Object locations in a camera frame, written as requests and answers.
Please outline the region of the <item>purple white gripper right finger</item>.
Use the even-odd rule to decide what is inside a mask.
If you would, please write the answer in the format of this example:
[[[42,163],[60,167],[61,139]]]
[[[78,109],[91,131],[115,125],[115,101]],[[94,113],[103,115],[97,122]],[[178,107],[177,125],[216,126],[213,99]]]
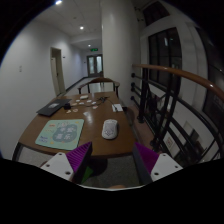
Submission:
[[[168,154],[134,144],[134,162],[141,183],[152,183],[182,169]]]

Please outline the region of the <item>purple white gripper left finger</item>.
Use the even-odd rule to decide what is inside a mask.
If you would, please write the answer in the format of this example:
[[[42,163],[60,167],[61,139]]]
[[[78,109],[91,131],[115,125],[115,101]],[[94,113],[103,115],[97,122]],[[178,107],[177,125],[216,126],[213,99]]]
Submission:
[[[80,184],[92,154],[92,143],[85,143],[68,153],[59,152],[42,169],[68,181]]]

